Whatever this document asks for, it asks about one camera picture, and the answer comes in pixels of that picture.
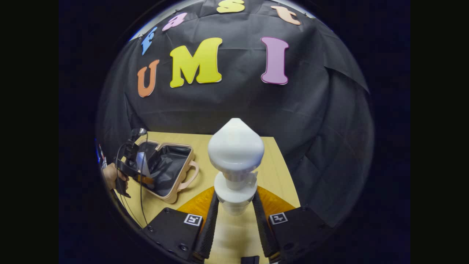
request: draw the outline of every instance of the wooden table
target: wooden table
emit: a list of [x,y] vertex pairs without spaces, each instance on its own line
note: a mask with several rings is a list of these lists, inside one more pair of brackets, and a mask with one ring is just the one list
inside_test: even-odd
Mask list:
[[[189,187],[178,193],[178,199],[173,204],[158,199],[143,188],[142,202],[148,222],[153,220],[163,208],[178,209],[197,194],[213,186],[218,171],[212,166],[208,156],[207,148],[211,137],[212,135],[148,132],[148,140],[160,144],[171,142],[191,145],[195,152],[194,161],[200,167],[199,175]],[[146,140],[146,136],[138,139],[136,143],[139,144],[141,140]],[[295,208],[300,207],[295,186],[275,139],[273,137],[262,137],[262,141],[264,142],[265,151],[260,166],[255,170],[258,171],[257,184],[276,194]],[[190,169],[187,173],[187,179],[193,173],[194,169]],[[130,215],[145,226],[145,220],[140,208],[140,185],[130,179],[127,192],[132,198],[126,198],[128,205],[124,202],[124,206],[127,210],[130,207],[132,210],[132,213],[129,211]],[[242,215],[231,216],[224,211],[220,204],[210,258],[205,260],[205,263],[239,264],[243,256],[259,256],[260,264],[269,263],[262,251],[254,208],[249,206]]]

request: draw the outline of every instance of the black cable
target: black cable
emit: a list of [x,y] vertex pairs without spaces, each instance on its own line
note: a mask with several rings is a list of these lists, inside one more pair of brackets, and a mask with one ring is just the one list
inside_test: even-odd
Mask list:
[[[147,131],[146,134],[147,134],[146,143],[148,144],[148,131]],[[144,213],[144,204],[142,202],[142,179],[144,177],[143,172],[144,172],[145,155],[146,155],[146,152],[144,151],[144,157],[142,159],[142,165],[140,166],[140,206],[142,207],[142,214],[144,216],[145,223],[148,225],[148,222],[146,221],[146,217],[145,217],[145,213]]]
[[[119,150],[117,150],[117,155],[116,155],[116,160],[114,161],[114,164],[116,166],[116,182],[119,184],[119,187],[122,189],[122,186],[121,186],[121,182],[118,180],[119,178],[119,170],[117,169],[117,159],[119,158],[119,152],[121,151],[121,148],[122,146],[124,146],[126,143],[122,144],[120,147],[119,147]],[[129,209],[130,213],[134,216],[134,219],[135,221],[137,221],[137,223],[143,228],[142,224],[137,220],[137,218],[135,217],[134,213],[132,212],[132,209],[130,209],[130,206],[129,206],[129,203],[127,202],[127,199],[125,199],[125,196],[124,196],[124,201],[125,203],[127,204],[127,208]]]

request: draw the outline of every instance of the person's arm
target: person's arm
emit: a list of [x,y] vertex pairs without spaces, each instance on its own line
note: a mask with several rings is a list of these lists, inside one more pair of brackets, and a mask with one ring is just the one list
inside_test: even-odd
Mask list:
[[129,178],[126,177],[124,174],[122,174],[121,171],[117,170],[116,165],[114,163],[107,165],[103,169],[103,174],[104,174],[104,179],[106,179],[107,187],[109,188],[109,190],[116,188],[117,177],[125,181],[126,189],[129,187],[129,183],[127,182]]

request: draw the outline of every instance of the screw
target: screw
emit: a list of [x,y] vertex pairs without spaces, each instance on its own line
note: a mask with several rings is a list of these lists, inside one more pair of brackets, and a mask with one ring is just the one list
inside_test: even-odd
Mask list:
[[187,246],[184,245],[184,244],[179,244],[179,249],[182,250],[182,251],[187,251],[188,250]]

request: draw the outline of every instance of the black background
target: black background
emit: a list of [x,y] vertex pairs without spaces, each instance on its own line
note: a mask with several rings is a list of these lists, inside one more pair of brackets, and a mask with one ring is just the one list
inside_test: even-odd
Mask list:
[[[157,254],[139,249],[107,211],[94,149],[106,73],[119,47],[151,19],[145,12],[155,4],[171,3],[59,2],[59,142],[67,142],[59,143],[61,263],[143,262]],[[301,5],[339,35],[358,61],[376,125],[375,155],[362,197],[311,261],[410,262],[410,3],[316,0]]]

